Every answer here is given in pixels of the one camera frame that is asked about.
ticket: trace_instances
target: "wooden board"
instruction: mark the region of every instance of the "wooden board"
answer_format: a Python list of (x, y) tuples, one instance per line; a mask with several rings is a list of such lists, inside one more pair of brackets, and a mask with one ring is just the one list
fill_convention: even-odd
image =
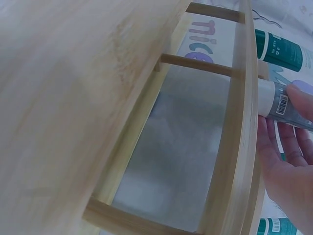
[(198, 233), (240, 234), (250, 195), (257, 132), (258, 71), (250, 0), (240, 0), (221, 142)]
[(0, 234), (73, 234), (189, 0), (2, 1)]
[[(184, 14), (181, 17), (173, 34), (171, 36), (169, 35), (170, 41), (165, 46), (166, 52), (177, 53), (190, 22), (191, 20), (188, 14)], [(143, 88), (93, 192), (94, 198), (108, 205), (114, 199), (141, 131), (158, 96), (166, 74), (170, 69), (170, 65), (162, 64), (159, 69), (159, 72), (152, 72)], [(81, 227), (81, 235), (98, 235), (100, 231), (100, 229), (95, 230), (94, 226), (88, 225), (86, 222), (82, 222)]]
[[(259, 78), (269, 80), (268, 63), (258, 60)], [(256, 155), (251, 183), (248, 208), (241, 235), (256, 235), (258, 232), (260, 217), (265, 195), (265, 185), (261, 175), (261, 163)]]
[(84, 219), (114, 235), (199, 235), (158, 224), (91, 198)]

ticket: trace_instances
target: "tube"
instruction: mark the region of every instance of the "tube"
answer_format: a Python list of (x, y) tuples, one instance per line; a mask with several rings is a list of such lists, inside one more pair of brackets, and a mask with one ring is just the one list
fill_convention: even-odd
[(313, 75), (313, 52), (274, 34), (255, 30), (258, 59)]
[(259, 115), (313, 131), (313, 123), (294, 108), (283, 84), (259, 79)]

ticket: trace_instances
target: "wooden slat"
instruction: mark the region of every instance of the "wooden slat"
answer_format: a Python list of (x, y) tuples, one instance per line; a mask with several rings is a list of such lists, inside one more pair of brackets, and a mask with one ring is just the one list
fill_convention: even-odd
[(189, 3), (1, 1), (1, 235), (77, 232)]
[(170, 55), (170, 54), (162, 54), (161, 55), (161, 62), (167, 63), (171, 65), (178, 65), (178, 66), (184, 66), (188, 68), (193, 68), (197, 70), (203, 70), (208, 72), (213, 72), (225, 76), (231, 76), (232, 69), (227, 66), (208, 63), (205, 61), (199, 61), (194, 59), (189, 59), (177, 55)]
[(221, 142), (198, 229), (206, 235), (240, 234), (250, 195), (258, 115), (257, 54), (250, 0), (240, 0), (239, 22)]
[(194, 13), (204, 16), (212, 16), (220, 19), (225, 19), (229, 21), (239, 22), (239, 12), (217, 7), (211, 5), (205, 5), (201, 3), (190, 3), (189, 7), (187, 8), (186, 12)]
[(83, 218), (115, 235), (195, 235), (126, 213), (94, 198), (88, 202)]
[[(258, 61), (259, 78), (268, 80), (268, 63)], [(255, 158), (251, 191), (249, 196), (248, 208), (243, 224), (241, 235), (256, 235), (262, 212), (263, 200), (265, 195), (265, 185), (261, 175), (261, 165), (258, 156)]]

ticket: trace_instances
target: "wooden frame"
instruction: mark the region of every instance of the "wooden frame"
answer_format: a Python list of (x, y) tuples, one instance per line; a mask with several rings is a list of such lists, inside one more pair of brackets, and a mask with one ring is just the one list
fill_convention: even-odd
[[(186, 12), (238, 23), (232, 68), (167, 53), (161, 55), (156, 66), (157, 71), (165, 74), (168, 67), (160, 67), (159, 63), (184, 66), (231, 77), (217, 161), (197, 233), (206, 235), (254, 235), (259, 224), (264, 196), (260, 166), (258, 160), (255, 160), (258, 77), (266, 78), (268, 75), (258, 74), (251, 2), (250, 0), (240, 0), (239, 11), (191, 3)], [(112, 156), (112, 161), (116, 161), (115, 163), (118, 164), (115, 164), (111, 173), (109, 171), (103, 173), (104, 176), (109, 174), (107, 178), (109, 179), (117, 176), (113, 172), (118, 172), (118, 180), (113, 183), (114, 187), (106, 187), (112, 183), (108, 182), (106, 177), (104, 177), (106, 183), (99, 182), (100, 188), (108, 190), (111, 194), (110, 197), (108, 200), (91, 198), (84, 212), (83, 218), (85, 220), (113, 234), (194, 234), (159, 225), (106, 205), (112, 202), (121, 175), (126, 169), (127, 162), (161, 85), (162, 80), (154, 88), (153, 95), (143, 95), (140, 99), (140, 102), (145, 100), (146, 105), (144, 105), (145, 110), (137, 110), (137, 114), (144, 118), (140, 123), (132, 124), (130, 122), (122, 142), (118, 145), (119, 149), (125, 149), (124, 147), (127, 146), (128, 150), (122, 155)], [(129, 142), (128, 135), (132, 128), (138, 132), (133, 136), (133, 141)], [(95, 197), (99, 195), (98, 189), (95, 191)]]

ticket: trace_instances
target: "barcode label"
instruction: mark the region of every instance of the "barcode label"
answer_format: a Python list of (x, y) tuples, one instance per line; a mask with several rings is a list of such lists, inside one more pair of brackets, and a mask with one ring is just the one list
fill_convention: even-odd
[(279, 104), (276, 113), (284, 115), (288, 104), (288, 96), (280, 94)]
[(280, 221), (277, 218), (272, 218), (273, 221), (273, 228), (272, 232), (273, 233), (279, 233), (280, 232)]

